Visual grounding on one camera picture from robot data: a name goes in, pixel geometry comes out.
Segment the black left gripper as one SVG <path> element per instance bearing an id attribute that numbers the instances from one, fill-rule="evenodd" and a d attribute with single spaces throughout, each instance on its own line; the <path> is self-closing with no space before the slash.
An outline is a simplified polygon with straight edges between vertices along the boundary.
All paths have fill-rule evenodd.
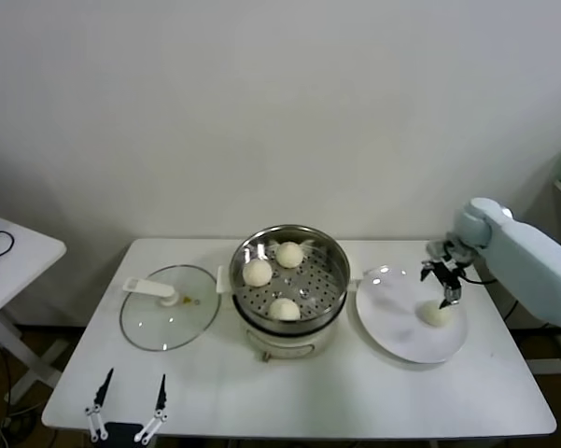
<path id="1" fill-rule="evenodd" d="M 165 411 L 167 401 L 166 375 L 164 374 L 161 378 L 154 414 L 146 424 L 141 425 L 121 422 L 108 422 L 105 424 L 102 417 L 102 409 L 113 373 L 114 369 L 111 368 L 104 382 L 97 389 L 92 405 L 85 408 L 90 440 L 106 441 L 109 438 L 133 439 L 134 442 L 151 442 L 152 438 L 168 419 L 168 415 Z"/>

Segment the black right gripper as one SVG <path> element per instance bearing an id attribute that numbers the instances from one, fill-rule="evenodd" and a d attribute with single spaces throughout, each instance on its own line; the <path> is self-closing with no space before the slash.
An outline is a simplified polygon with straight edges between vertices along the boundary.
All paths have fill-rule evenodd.
<path id="1" fill-rule="evenodd" d="M 420 280 L 425 281 L 431 274 L 443 285 L 444 298 L 441 308 L 459 304 L 461 298 L 460 279 L 464 276 L 465 264 L 459 263 L 451 256 L 444 256 L 437 261 L 424 261 Z"/>

